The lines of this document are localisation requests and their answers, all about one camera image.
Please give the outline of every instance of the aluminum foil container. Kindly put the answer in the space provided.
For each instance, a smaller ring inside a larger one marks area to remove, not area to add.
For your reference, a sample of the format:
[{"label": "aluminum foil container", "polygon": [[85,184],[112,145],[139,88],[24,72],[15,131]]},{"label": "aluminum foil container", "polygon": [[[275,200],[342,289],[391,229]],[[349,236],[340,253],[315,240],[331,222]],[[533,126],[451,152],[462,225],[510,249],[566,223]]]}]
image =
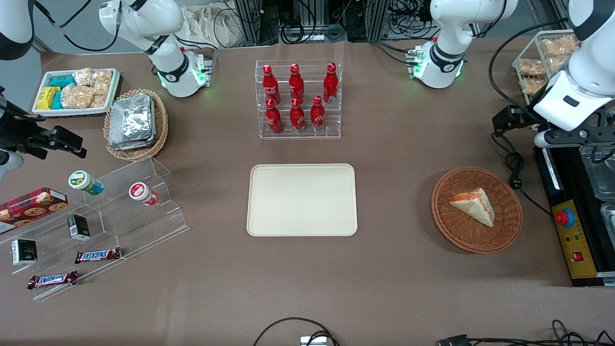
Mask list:
[{"label": "aluminum foil container", "polygon": [[111,107],[109,146],[116,150],[148,147],[156,142],[154,100],[146,94],[119,99]]}]

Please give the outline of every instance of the red cookie box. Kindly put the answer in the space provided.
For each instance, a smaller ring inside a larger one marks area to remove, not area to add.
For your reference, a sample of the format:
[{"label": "red cookie box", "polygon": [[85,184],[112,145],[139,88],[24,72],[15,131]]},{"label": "red cookie box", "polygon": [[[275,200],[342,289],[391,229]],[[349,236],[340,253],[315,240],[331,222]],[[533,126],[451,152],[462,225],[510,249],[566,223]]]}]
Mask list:
[{"label": "red cookie box", "polygon": [[0,234],[21,227],[68,206],[63,193],[41,187],[31,193],[0,204]]}]

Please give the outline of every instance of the wicker basket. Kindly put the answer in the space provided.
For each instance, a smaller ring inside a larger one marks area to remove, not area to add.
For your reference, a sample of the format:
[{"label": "wicker basket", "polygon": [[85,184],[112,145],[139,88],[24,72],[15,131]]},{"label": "wicker basket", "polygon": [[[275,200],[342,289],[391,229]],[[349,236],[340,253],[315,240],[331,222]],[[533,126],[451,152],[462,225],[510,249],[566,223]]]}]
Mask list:
[{"label": "wicker basket", "polygon": [[[167,110],[164,108],[160,97],[155,92],[143,89],[131,90],[125,94],[120,95],[117,99],[126,99],[133,97],[134,95],[144,93],[154,99],[154,116],[156,117],[156,136],[158,140],[151,147],[136,148],[131,150],[115,150],[107,145],[107,151],[113,156],[128,161],[138,161],[146,156],[154,156],[164,146],[164,142],[167,141],[167,134],[169,133],[169,119],[167,117]],[[109,122],[111,118],[111,109],[107,111],[105,115],[105,127],[103,128],[103,135],[107,142],[109,142]]]},{"label": "wicker basket", "polygon": [[[486,226],[449,204],[454,195],[483,188],[495,220]],[[446,173],[431,195],[435,223],[453,244],[477,254],[505,250],[519,237],[523,214],[515,192],[500,177],[485,169],[463,167]]]}]

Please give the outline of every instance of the emergency stop button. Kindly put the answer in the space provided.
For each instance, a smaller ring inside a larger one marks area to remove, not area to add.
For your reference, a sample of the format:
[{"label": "emergency stop button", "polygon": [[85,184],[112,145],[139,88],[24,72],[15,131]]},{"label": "emergency stop button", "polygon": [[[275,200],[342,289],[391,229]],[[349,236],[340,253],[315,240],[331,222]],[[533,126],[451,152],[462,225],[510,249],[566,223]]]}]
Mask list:
[{"label": "emergency stop button", "polygon": [[555,223],[564,227],[572,227],[574,225],[574,213],[568,208],[556,212]]}]

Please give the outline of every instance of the brown table surface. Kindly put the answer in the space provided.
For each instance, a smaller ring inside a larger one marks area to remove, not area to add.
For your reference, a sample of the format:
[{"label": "brown table surface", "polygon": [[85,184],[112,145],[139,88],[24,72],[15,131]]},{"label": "brown table surface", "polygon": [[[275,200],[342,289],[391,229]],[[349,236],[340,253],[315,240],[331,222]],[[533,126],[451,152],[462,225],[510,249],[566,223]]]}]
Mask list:
[{"label": "brown table surface", "polygon": [[[519,239],[476,255],[452,245],[431,215],[432,188],[461,166],[508,179],[489,143],[491,117],[506,102],[487,65],[502,39],[477,39],[462,75],[444,90],[408,79],[405,67],[369,44],[276,45],[220,51],[211,87],[171,97],[145,54],[42,54],[42,69],[114,67],[122,91],[157,92],[169,113],[169,139],[156,157],[191,229],[47,302],[31,301],[27,275],[1,261],[3,345],[251,345],[287,316],[327,325],[343,345],[433,345],[446,336],[551,338],[550,323],[595,338],[615,324],[615,290],[571,288],[551,219],[525,198]],[[502,89],[520,99],[510,63],[495,66]],[[400,42],[412,47],[415,42]],[[257,59],[343,58],[343,136],[265,141],[254,102]],[[84,138],[86,159],[50,152],[27,157],[0,183],[1,199],[35,188],[68,189],[77,169],[103,175],[127,164],[105,150],[103,118],[49,120]],[[526,158],[527,192],[546,199],[529,130],[509,138]],[[250,169],[264,163],[349,163],[357,184],[359,229],[351,237],[255,238],[245,229]],[[262,345],[297,345],[316,329],[272,329]]]}]

